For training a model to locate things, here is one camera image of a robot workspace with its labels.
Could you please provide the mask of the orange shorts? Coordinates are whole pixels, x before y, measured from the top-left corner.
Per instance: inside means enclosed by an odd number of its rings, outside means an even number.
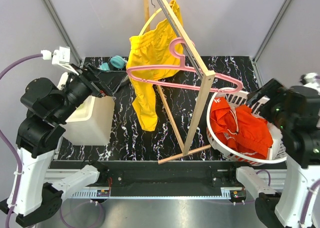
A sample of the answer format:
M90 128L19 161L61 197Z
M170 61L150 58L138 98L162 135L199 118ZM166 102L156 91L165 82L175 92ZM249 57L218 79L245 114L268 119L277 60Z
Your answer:
M213 100L209 122L216 137L232 150L257 159L267 159L273 139L268 122L252 115L246 105L232 107L225 98Z

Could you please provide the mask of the pink plastic hanger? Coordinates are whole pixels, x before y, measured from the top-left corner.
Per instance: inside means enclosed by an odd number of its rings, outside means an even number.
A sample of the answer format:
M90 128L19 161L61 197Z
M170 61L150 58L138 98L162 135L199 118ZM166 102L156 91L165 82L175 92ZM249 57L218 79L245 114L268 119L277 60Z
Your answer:
M130 67L126 70L129 78L138 81L138 82L144 82L144 83L149 83L152 85L160 85L160 86L166 86L166 87L173 87L173 88L180 88L180 89L188 89L188 90L196 90L200 91L199 86L191 86L191 85L185 85L185 84L177 84L177 83L170 83L170 82L161 82L157 80L150 80L146 78L140 78L136 77L133 72L141 72L144 70L177 70L177 71L187 71L187 72L193 72L195 73L196 70L193 67L186 66L185 61L186 61L186 56L183 54L180 54L176 51L175 46L177 44L186 44L183 38L178 37L175 38L169 45L169 50L171 55L173 55L175 58L179 58L180 60L180 65L148 65L148 66L133 66ZM228 81L230 83L233 83L236 85L236 88L211 88L210 92L213 93L237 93L243 89L243 83L233 77L221 74L221 73L216 73L215 78Z

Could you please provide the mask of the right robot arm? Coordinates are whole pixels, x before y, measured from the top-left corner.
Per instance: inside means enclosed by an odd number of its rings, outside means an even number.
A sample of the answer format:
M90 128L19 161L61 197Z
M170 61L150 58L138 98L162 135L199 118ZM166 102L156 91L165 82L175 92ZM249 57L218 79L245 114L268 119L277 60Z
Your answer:
M281 193L268 187L251 167L227 173L228 183L241 183L255 199L258 219L268 228L312 228L312 213L320 194L320 129L317 127L320 95L306 85L285 88L271 79L247 96L253 105L266 96L259 115L280 129L287 154L287 171Z

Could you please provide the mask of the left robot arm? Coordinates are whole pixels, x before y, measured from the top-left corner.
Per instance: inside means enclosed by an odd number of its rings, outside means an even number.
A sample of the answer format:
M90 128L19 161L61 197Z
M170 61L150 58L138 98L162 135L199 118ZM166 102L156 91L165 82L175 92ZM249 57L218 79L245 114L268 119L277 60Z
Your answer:
M75 67L62 88L44 77L27 85L21 103L28 111L18 128L14 149L14 186L11 195L0 204L7 216L16 214L15 221L21 227L51 218L66 199L82 188L109 182L108 167L98 161L89 162L57 182L46 182L45 176L71 114L90 96L113 95L126 75L125 71L102 71L87 63L83 68Z

